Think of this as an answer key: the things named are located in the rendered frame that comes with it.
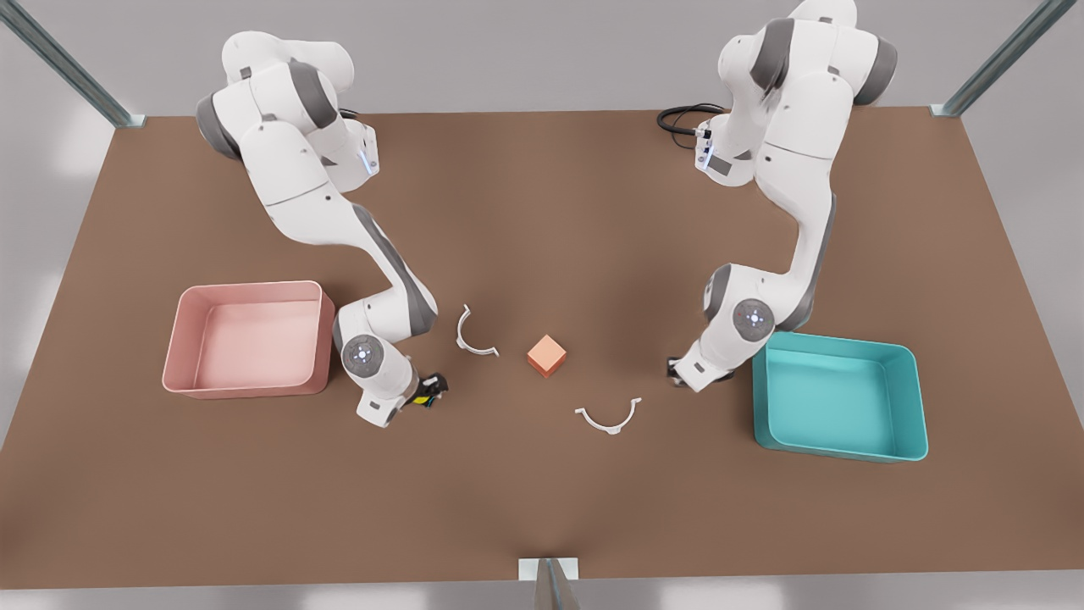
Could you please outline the blue storage box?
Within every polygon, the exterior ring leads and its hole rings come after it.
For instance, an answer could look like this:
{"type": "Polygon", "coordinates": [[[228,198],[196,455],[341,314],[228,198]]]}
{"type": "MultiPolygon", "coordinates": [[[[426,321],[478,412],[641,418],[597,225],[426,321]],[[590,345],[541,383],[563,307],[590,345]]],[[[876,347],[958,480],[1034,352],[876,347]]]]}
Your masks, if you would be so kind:
{"type": "Polygon", "coordinates": [[[752,359],[765,449],[873,463],[924,460],[916,356],[896,343],[775,332],[752,359]]]}

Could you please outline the pink storage box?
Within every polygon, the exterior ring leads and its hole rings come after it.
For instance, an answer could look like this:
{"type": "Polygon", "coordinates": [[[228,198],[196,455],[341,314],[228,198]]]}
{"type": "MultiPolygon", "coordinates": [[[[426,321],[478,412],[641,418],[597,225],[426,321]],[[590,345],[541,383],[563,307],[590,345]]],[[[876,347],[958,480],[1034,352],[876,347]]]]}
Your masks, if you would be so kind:
{"type": "Polygon", "coordinates": [[[191,286],[175,310],[163,388],[196,399],[320,393],[335,312],[312,280],[191,286]]]}

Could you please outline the white curved clip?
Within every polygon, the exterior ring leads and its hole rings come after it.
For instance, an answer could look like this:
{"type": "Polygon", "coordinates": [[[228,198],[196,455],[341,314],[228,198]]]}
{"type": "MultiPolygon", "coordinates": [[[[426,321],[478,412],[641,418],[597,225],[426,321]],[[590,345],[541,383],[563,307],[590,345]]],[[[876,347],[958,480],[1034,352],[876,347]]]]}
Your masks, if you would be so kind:
{"type": "Polygon", "coordinates": [[[456,325],[456,343],[457,343],[457,347],[460,347],[461,350],[465,350],[466,352],[472,352],[473,355],[478,355],[478,356],[500,356],[500,353],[499,353],[496,347],[488,347],[488,348],[485,348],[483,350],[481,350],[481,348],[473,347],[472,343],[468,343],[466,341],[466,339],[465,339],[465,337],[463,335],[463,327],[464,327],[465,321],[468,320],[469,316],[472,316],[472,308],[469,308],[468,304],[463,304],[463,313],[461,313],[461,316],[459,317],[457,325],[456,325]]]}
{"type": "Polygon", "coordinates": [[[638,412],[640,402],[642,402],[642,398],[640,397],[632,398],[631,401],[628,402],[628,413],[627,416],[624,417],[624,420],[618,421],[618,424],[612,424],[612,425],[601,424],[601,421],[593,420],[591,414],[589,414],[588,412],[588,408],[584,407],[575,408],[575,414],[579,414],[579,416],[581,416],[589,426],[592,426],[592,428],[596,429],[597,431],[605,432],[607,434],[620,434],[624,426],[630,424],[630,421],[635,416],[636,412],[638,412]]]}

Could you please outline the orange cube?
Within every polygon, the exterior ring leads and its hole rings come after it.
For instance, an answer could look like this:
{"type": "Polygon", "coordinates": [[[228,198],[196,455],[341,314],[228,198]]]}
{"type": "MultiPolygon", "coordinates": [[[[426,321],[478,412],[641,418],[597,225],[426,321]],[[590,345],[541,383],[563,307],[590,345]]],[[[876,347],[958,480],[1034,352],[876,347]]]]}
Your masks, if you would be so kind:
{"type": "Polygon", "coordinates": [[[534,347],[527,352],[528,363],[531,364],[534,369],[542,375],[543,378],[550,378],[555,371],[562,367],[562,363],[565,362],[567,356],[567,351],[562,343],[554,340],[552,336],[545,335],[539,340],[534,347]]]}

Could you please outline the silver frame post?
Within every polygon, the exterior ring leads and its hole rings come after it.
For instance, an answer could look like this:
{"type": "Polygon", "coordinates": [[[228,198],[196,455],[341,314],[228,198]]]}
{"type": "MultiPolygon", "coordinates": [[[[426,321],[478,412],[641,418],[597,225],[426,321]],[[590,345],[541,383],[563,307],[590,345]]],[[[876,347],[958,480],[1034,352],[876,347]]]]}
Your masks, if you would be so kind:
{"type": "Polygon", "coordinates": [[[1005,74],[1030,47],[1077,4],[1079,0],[1042,0],[990,57],[982,63],[944,103],[929,105],[934,117],[962,117],[992,85],[1005,74]]]}
{"type": "Polygon", "coordinates": [[[572,590],[577,558],[519,558],[518,579],[534,582],[534,610],[581,610],[572,590]]]}
{"type": "Polygon", "coordinates": [[[65,47],[61,46],[46,28],[27,12],[17,0],[0,0],[0,22],[20,38],[24,46],[38,55],[87,101],[108,124],[116,129],[138,129],[146,124],[146,116],[132,114],[119,100],[100,85],[85,67],[70,57],[65,47]]]}

